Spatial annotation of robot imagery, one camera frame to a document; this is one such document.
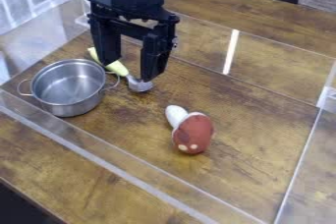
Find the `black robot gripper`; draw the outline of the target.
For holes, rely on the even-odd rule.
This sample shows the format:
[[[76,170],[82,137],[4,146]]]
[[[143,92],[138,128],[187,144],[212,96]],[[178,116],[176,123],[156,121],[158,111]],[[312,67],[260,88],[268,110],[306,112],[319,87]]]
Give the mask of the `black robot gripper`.
[[[164,0],[88,0],[88,22],[99,60],[108,66],[122,58],[122,35],[143,40],[140,78],[150,82],[166,71],[180,18]]]

